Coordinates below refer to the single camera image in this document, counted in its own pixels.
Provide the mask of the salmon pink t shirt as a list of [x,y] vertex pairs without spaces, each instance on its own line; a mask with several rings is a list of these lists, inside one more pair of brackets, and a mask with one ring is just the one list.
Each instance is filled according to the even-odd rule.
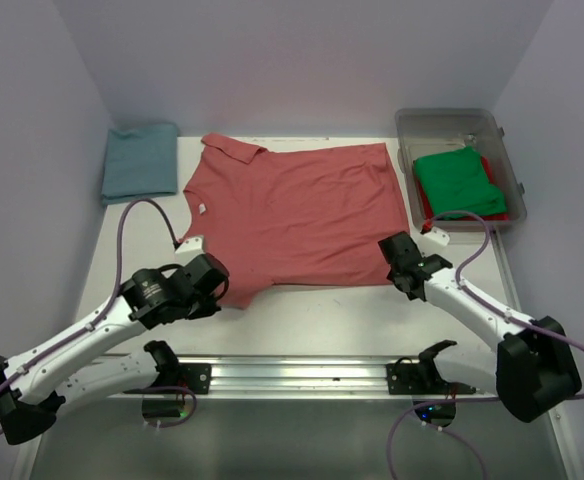
[[378,243],[410,225],[385,144],[273,152],[217,133],[202,144],[187,234],[229,271],[222,305],[245,309],[275,285],[386,283]]

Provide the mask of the clear plastic bin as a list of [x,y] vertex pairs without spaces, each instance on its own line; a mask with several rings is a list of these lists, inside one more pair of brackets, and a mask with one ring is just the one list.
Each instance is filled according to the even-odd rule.
[[502,141],[503,129],[492,114],[476,108],[403,108],[394,116],[398,138],[398,163],[405,177],[411,220],[420,227],[421,213],[414,184],[413,164],[431,154],[472,147],[488,159],[505,195],[509,221],[486,222],[493,230],[505,230],[527,217],[524,189],[516,179]]

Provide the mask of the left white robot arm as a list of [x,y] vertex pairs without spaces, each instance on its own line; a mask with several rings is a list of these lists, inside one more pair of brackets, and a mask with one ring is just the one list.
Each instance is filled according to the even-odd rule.
[[127,391],[190,395],[164,341],[119,360],[97,359],[160,325],[213,316],[228,288],[229,273],[211,254],[141,269],[80,322],[22,354],[0,355],[0,436],[10,445],[28,442],[58,416]]

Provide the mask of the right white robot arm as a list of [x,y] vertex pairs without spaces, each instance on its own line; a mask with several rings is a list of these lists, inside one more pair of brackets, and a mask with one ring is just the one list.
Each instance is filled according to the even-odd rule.
[[378,242],[388,279],[408,299],[429,303],[460,321],[494,352],[488,379],[518,420],[529,423],[581,391],[582,381],[561,323],[535,319],[474,288],[438,254],[424,256],[406,232]]

